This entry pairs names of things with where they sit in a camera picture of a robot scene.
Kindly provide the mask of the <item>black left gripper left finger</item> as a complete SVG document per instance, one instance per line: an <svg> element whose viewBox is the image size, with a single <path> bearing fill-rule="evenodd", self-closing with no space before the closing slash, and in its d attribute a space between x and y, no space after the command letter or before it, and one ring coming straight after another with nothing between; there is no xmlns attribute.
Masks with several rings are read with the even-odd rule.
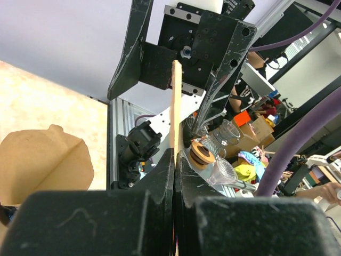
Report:
<svg viewBox="0 0 341 256"><path fill-rule="evenodd" d="M41 191L14 216L1 255L172 255L174 152L128 190Z"/></svg>

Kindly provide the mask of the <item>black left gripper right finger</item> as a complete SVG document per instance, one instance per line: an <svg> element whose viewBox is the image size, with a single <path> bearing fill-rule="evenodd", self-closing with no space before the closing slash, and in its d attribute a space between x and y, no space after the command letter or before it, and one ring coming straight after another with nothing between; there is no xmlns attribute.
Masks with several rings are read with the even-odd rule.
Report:
<svg viewBox="0 0 341 256"><path fill-rule="evenodd" d="M184 152L177 156L175 192L180 255L340 255L315 203L223 196L192 169Z"/></svg>

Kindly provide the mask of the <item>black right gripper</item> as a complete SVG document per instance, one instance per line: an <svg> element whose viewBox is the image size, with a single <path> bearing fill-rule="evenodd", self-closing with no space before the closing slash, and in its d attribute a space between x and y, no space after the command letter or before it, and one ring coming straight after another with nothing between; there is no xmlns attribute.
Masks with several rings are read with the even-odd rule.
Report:
<svg viewBox="0 0 341 256"><path fill-rule="evenodd" d="M154 45L145 43L152 6L152 0L132 1L123 50L107 98L115 99L139 81L162 90L171 88L174 60L182 65L182 92L202 95L210 74L218 68L191 128L197 133L215 96L243 63L257 27L178 2L165 6Z"/></svg>

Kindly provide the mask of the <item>brown paper coffee filter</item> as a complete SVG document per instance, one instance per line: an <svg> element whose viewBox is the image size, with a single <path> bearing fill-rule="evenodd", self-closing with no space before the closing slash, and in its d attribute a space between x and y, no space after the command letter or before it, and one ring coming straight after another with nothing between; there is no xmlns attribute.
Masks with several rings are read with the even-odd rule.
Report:
<svg viewBox="0 0 341 256"><path fill-rule="evenodd" d="M1 204L40 190L88 190L94 167L85 141L58 125L9 133L1 142Z"/></svg>

